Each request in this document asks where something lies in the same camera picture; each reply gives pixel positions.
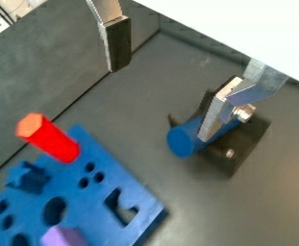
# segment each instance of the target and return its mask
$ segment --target blue cylinder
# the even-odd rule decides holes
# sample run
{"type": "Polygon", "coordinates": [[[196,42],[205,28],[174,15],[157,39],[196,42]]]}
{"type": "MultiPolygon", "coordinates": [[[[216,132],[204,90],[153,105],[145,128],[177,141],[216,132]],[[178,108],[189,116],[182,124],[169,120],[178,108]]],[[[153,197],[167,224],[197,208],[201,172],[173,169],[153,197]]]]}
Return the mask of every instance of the blue cylinder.
{"type": "Polygon", "coordinates": [[[234,119],[225,124],[208,142],[204,142],[197,136],[201,123],[202,116],[189,120],[181,126],[174,127],[167,134],[169,147],[179,158],[187,158],[204,149],[221,136],[230,132],[241,124],[241,121],[234,119]]]}

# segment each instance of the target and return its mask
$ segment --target white wall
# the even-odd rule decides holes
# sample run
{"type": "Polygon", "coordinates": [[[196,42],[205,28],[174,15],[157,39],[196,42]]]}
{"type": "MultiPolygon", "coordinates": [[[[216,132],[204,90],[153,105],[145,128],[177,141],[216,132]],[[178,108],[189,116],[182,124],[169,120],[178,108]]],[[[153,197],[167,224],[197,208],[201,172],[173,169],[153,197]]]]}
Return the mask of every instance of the white wall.
{"type": "Polygon", "coordinates": [[[137,0],[299,81],[299,0],[137,0]]]}

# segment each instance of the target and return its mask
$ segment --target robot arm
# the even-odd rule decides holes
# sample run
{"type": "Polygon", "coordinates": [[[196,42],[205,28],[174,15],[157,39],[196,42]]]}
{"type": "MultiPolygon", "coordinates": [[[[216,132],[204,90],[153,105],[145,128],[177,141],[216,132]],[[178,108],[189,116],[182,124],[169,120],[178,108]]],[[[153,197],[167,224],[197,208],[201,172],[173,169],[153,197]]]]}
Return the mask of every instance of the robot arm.
{"type": "Polygon", "coordinates": [[[234,118],[246,123],[256,111],[250,103],[276,95],[288,79],[273,67],[252,59],[245,80],[233,77],[217,91],[200,127],[200,139],[208,142],[234,118]]]}

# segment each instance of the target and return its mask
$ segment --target blue block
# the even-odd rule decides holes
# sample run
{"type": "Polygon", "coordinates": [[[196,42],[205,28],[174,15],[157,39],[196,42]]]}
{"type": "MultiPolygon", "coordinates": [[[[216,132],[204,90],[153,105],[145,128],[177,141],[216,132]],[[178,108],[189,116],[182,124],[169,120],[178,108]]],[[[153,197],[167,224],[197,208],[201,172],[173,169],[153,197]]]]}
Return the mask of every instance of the blue block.
{"type": "Polygon", "coordinates": [[[163,205],[82,126],[69,135],[82,146],[73,164],[43,155],[38,168],[23,161],[10,172],[0,194],[0,246],[42,245],[55,225],[77,229],[93,246],[143,244],[167,215],[163,205]]]}
{"type": "Polygon", "coordinates": [[[167,134],[167,144],[170,150],[179,158],[187,158],[201,149],[204,149],[237,126],[240,126],[241,121],[234,119],[228,124],[225,124],[208,142],[204,142],[197,136],[201,123],[202,116],[198,116],[197,118],[185,122],[181,126],[174,127],[167,134]]]}

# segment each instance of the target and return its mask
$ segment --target circular hole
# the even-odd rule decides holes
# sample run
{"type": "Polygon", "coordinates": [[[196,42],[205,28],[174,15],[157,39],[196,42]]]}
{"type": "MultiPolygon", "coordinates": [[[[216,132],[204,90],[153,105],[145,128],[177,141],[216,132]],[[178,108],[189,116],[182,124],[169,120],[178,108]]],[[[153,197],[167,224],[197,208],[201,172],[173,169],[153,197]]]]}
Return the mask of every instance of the circular hole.
{"type": "Polygon", "coordinates": [[[54,197],[45,207],[45,222],[54,226],[59,224],[66,216],[67,204],[61,197],[54,197]]]}
{"type": "Polygon", "coordinates": [[[0,214],[7,210],[8,202],[6,200],[0,201],[0,214]]]}
{"type": "Polygon", "coordinates": [[[85,171],[87,173],[90,173],[95,168],[95,164],[93,162],[90,162],[86,166],[85,166],[85,171]]]}
{"type": "Polygon", "coordinates": [[[94,181],[95,181],[97,183],[102,183],[103,180],[105,180],[105,174],[103,174],[102,172],[97,173],[97,174],[94,175],[94,181]]]}
{"type": "Polygon", "coordinates": [[[25,234],[16,234],[12,239],[12,246],[30,246],[29,239],[25,234]]]}
{"type": "Polygon", "coordinates": [[[2,223],[2,229],[6,231],[8,230],[14,225],[14,217],[11,215],[8,215],[2,223]]]}
{"type": "Polygon", "coordinates": [[[79,181],[79,187],[86,188],[89,186],[89,180],[87,178],[82,178],[79,181]]]}

